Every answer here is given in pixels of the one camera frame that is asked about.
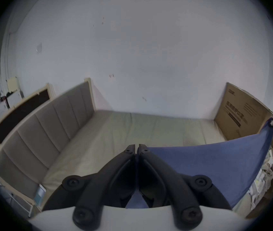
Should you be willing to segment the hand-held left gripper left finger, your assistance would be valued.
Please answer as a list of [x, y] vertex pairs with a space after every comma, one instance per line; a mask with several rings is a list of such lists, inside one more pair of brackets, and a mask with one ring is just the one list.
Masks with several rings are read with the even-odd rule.
[[103, 207], [125, 208], [135, 188], [135, 145], [129, 145], [99, 172], [67, 176], [42, 211], [75, 207], [74, 224], [82, 230], [96, 230], [100, 226]]

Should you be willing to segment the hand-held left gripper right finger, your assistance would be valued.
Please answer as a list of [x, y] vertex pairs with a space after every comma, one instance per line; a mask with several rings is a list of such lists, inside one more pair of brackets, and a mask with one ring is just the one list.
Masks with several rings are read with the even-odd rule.
[[201, 205], [231, 210], [209, 177], [177, 173], [144, 144], [138, 146], [138, 187], [149, 208], [171, 206], [174, 224], [180, 230], [200, 225]]

